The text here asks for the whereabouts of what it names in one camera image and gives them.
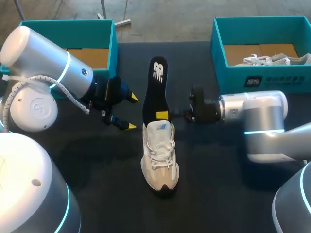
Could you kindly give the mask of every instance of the cardboard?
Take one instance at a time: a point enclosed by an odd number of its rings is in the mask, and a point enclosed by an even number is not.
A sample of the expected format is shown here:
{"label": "cardboard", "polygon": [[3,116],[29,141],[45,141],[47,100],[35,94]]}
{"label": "cardboard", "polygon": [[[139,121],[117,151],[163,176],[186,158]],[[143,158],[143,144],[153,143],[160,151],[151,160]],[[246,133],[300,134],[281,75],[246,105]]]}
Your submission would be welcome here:
{"label": "cardboard", "polygon": [[92,69],[107,68],[109,49],[68,49],[68,52]]}
{"label": "cardboard", "polygon": [[257,57],[263,56],[263,52],[260,49],[260,45],[245,45],[245,49],[246,49],[246,57],[250,57],[252,54],[256,54]]}
{"label": "cardboard", "polygon": [[264,56],[272,57],[274,55],[284,53],[289,57],[298,57],[293,44],[262,44],[260,49]]}
{"label": "cardboard", "polygon": [[224,45],[225,56],[229,66],[243,63],[243,58],[247,57],[245,45]]}
{"label": "cardboard", "polygon": [[243,58],[256,54],[257,57],[284,53],[289,57],[298,57],[293,44],[260,44],[260,45],[224,45],[229,66],[243,63]]}

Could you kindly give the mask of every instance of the concrete floor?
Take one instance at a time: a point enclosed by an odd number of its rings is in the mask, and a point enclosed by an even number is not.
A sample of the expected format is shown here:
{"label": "concrete floor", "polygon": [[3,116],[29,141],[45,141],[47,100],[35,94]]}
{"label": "concrete floor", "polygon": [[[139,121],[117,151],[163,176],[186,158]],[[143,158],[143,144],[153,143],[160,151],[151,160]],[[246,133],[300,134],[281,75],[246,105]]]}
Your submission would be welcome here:
{"label": "concrete floor", "polygon": [[[96,19],[100,0],[19,0],[27,20]],[[306,15],[310,0],[105,0],[107,17],[130,18],[119,42],[209,40],[214,17]],[[0,44],[18,26],[13,0],[0,0]]]}

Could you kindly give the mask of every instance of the cable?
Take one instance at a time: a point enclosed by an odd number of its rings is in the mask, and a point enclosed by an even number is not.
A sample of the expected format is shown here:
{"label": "cable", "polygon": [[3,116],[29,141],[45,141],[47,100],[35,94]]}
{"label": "cable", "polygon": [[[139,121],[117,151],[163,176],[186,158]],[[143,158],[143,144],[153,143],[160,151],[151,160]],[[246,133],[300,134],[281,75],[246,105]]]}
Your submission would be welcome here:
{"label": "cable", "polygon": [[[79,103],[71,94],[70,92],[57,80],[43,76],[43,75],[36,75],[29,78],[29,80],[37,80],[37,81],[47,81],[50,83],[55,84],[58,86],[64,94],[68,97],[68,99],[73,102],[77,107],[81,108],[86,114],[89,114],[89,109],[87,109],[83,104]],[[19,82],[15,85],[12,92],[9,94],[8,99],[5,102],[4,109],[3,109],[3,126],[4,126],[4,132],[9,132],[9,112],[10,107],[13,102],[14,97],[17,95],[17,93],[23,89],[27,85],[27,81],[25,82]]]}

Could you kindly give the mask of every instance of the teal box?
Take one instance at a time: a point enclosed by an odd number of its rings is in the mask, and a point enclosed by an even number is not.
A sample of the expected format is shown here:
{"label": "teal box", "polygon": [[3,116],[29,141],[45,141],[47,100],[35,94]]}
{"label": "teal box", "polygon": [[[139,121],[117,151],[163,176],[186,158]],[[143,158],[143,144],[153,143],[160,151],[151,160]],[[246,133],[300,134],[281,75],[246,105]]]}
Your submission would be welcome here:
{"label": "teal box", "polygon": [[277,43],[292,43],[299,57],[311,53],[311,25],[307,18],[214,18],[210,50],[221,94],[263,90],[311,93],[311,65],[230,67],[223,47]]}
{"label": "teal box", "polygon": [[[109,49],[106,69],[93,69],[94,75],[112,78],[117,71],[118,43],[113,20],[47,20],[22,21],[27,26],[61,48]],[[0,66],[0,75],[10,71]]]}

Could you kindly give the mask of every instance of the white sneaker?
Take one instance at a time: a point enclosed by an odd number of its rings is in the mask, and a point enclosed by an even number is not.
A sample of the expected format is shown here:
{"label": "white sneaker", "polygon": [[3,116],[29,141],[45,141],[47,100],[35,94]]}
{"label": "white sneaker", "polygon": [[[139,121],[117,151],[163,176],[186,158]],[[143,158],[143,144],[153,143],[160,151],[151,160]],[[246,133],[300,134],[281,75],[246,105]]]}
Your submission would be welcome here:
{"label": "white sneaker", "polygon": [[243,59],[243,64],[238,64],[236,67],[241,66],[278,66],[278,65],[307,65],[311,64],[311,55],[308,53],[303,57],[288,57],[283,53],[277,54],[272,57],[257,57],[252,54],[251,57]]}
{"label": "white sneaker", "polygon": [[175,128],[166,120],[143,125],[144,156],[140,165],[148,185],[155,191],[173,190],[178,182],[179,167],[176,162]]}

